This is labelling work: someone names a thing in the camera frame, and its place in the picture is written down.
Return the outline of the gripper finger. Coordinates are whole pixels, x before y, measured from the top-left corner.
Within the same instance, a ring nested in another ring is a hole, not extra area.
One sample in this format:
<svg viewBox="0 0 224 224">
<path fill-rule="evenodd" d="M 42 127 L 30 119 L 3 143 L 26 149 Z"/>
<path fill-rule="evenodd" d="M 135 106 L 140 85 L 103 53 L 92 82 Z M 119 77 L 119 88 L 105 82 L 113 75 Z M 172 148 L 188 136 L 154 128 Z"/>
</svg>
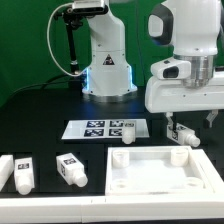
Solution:
<svg viewBox="0 0 224 224">
<path fill-rule="evenodd" d="M 172 112 L 166 112 L 165 117 L 168 121 L 168 127 L 172 132 L 176 131 L 176 121 L 173 119 L 174 114 Z"/>
<path fill-rule="evenodd" d="M 218 110 L 211 110 L 206 117 L 206 120 L 208 121 L 208 126 L 212 127 L 213 126 L 213 121 L 215 118 L 218 116 L 219 111 Z"/>
</svg>

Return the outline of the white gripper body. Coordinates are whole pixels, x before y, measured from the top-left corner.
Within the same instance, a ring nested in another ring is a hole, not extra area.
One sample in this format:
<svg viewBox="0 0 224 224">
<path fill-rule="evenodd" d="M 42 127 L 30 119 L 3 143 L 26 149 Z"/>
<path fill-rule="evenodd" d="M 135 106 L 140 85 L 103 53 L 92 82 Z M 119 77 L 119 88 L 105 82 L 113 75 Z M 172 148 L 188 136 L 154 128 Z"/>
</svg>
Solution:
<svg viewBox="0 0 224 224">
<path fill-rule="evenodd" d="M 180 80 L 151 77 L 146 86 L 145 107 L 150 113 L 224 109 L 224 72 L 216 72 L 201 88 L 187 88 Z"/>
</svg>

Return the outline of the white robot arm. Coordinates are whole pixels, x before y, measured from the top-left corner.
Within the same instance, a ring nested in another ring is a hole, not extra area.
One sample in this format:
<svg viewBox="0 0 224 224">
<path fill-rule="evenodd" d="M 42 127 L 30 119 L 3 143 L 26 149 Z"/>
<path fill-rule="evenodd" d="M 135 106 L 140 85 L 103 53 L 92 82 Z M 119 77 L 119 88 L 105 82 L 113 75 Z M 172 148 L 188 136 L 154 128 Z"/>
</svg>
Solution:
<svg viewBox="0 0 224 224">
<path fill-rule="evenodd" d="M 224 109 L 224 71 L 215 69 L 224 29 L 222 0 L 137 0 L 128 22 L 119 0 L 87 0 L 91 59 L 82 93 L 118 102 L 145 86 L 151 113 Z"/>
</svg>

